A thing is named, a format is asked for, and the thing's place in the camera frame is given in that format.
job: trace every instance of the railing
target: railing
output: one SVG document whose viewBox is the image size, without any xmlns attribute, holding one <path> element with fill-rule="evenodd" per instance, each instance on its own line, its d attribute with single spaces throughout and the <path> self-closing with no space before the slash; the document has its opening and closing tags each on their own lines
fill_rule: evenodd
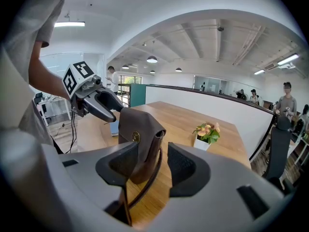
<svg viewBox="0 0 309 232">
<path fill-rule="evenodd" d="M 124 107 L 131 106 L 131 84 L 118 84 L 118 98 L 122 101 Z"/>
</svg>

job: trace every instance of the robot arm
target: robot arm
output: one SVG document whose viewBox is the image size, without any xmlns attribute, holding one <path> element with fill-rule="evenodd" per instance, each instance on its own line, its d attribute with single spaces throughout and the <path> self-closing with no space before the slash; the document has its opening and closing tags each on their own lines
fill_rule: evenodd
<svg viewBox="0 0 309 232">
<path fill-rule="evenodd" d="M 87 113 L 106 121 L 114 122 L 114 109 L 121 111 L 123 105 L 118 97 L 106 87 L 101 78 L 93 73 L 83 61 L 70 64 L 62 79 L 73 106 L 73 112 L 81 117 Z"/>
</svg>

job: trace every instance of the white pot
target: white pot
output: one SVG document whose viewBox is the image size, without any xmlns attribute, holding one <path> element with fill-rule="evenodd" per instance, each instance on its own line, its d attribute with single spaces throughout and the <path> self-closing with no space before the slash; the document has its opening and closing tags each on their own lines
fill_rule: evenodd
<svg viewBox="0 0 309 232">
<path fill-rule="evenodd" d="M 195 137 L 195 140 L 194 140 L 194 145 L 193 145 L 193 147 L 206 151 L 206 150 L 209 148 L 210 145 L 209 145 L 208 143 L 202 141 L 202 140 L 197 139 L 197 136 L 196 136 L 196 137 Z"/>
</svg>

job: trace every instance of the white shirt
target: white shirt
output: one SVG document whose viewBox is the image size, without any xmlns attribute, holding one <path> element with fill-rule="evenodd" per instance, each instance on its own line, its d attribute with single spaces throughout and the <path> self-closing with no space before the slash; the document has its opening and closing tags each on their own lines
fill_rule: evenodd
<svg viewBox="0 0 309 232">
<path fill-rule="evenodd" d="M 117 72 L 112 74 L 112 83 L 111 83 L 111 91 L 117 92 L 118 91 L 118 82 L 119 82 L 119 75 Z"/>
<path fill-rule="evenodd" d="M 258 99 L 257 96 L 254 96 L 254 97 L 253 97 L 253 95 L 252 95 L 252 96 L 250 97 L 250 101 L 253 102 L 254 104 L 256 104 L 256 103 L 259 101 L 259 99 Z"/>
</svg>

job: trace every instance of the fluorescent light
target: fluorescent light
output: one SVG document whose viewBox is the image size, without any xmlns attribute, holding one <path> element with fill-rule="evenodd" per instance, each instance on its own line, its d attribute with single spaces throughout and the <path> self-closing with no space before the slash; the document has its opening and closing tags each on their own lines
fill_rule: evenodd
<svg viewBox="0 0 309 232">
<path fill-rule="evenodd" d="M 54 67 L 59 67 L 59 65 L 55 65 L 55 66 L 51 66 L 51 67 L 47 67 L 47 68 L 49 69 L 49 68 L 54 68 Z"/>
<path fill-rule="evenodd" d="M 56 22 L 55 28 L 57 27 L 84 27 L 84 21 L 67 21 L 67 22 Z"/>
<path fill-rule="evenodd" d="M 264 72 L 265 72 L 264 70 L 260 70 L 260 71 L 258 71 L 256 73 L 254 73 L 254 75 L 258 75 L 258 74 L 261 74 L 261 73 L 264 73 Z"/>
<path fill-rule="evenodd" d="M 289 56 L 289 57 L 285 58 L 284 60 L 281 60 L 280 62 L 278 62 L 278 64 L 282 65 L 282 64 L 288 63 L 288 62 L 290 62 L 290 61 L 292 61 L 292 60 L 294 60 L 298 57 L 299 57 L 299 55 L 293 54 L 292 56 Z"/>
</svg>

